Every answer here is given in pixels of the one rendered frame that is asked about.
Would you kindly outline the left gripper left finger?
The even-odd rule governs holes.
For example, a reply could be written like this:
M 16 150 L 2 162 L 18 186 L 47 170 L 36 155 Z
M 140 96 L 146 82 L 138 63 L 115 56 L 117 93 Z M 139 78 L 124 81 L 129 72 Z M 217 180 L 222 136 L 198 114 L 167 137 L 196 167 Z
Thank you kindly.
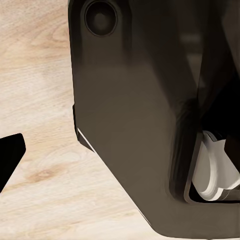
M 0 193 L 26 152 L 21 133 L 0 138 Z

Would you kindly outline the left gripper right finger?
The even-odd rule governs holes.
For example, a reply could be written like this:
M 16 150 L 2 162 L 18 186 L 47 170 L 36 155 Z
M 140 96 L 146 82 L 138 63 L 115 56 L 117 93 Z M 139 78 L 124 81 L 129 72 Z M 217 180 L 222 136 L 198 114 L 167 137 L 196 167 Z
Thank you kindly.
M 231 160 L 233 165 L 236 167 L 240 173 L 240 135 L 235 133 L 228 133 L 224 151 L 228 158 Z

